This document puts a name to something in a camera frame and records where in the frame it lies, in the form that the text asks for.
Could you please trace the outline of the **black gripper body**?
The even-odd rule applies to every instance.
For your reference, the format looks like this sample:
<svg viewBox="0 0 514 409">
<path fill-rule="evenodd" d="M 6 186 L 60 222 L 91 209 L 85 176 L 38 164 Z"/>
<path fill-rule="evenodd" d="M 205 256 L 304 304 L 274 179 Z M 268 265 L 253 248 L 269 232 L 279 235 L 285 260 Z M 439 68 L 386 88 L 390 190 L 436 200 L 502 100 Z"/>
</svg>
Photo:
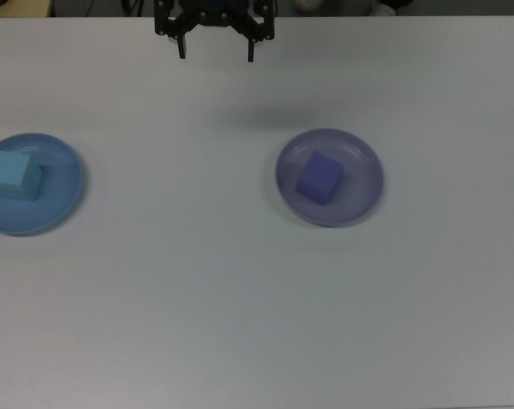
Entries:
<svg viewBox="0 0 514 409">
<path fill-rule="evenodd" d="M 246 0 L 195 0 L 193 5 L 202 26 L 229 26 L 232 17 L 247 14 Z"/>
</svg>

